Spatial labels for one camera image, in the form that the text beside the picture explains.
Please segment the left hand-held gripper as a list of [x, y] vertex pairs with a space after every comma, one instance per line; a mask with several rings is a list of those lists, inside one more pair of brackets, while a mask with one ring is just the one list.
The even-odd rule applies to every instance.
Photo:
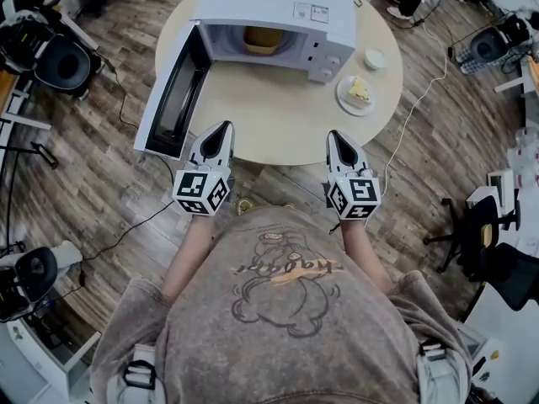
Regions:
[[222, 121], [196, 138], [173, 184], [173, 200], [186, 213], [214, 216], [228, 200], [234, 136], [232, 122]]

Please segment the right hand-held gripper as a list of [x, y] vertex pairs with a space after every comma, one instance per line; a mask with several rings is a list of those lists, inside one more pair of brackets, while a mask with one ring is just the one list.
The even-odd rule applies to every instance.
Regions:
[[328, 174], [329, 205], [341, 221], [367, 221], [382, 202], [379, 179], [367, 165], [363, 149], [344, 132], [331, 130], [326, 139], [327, 165], [359, 165]]

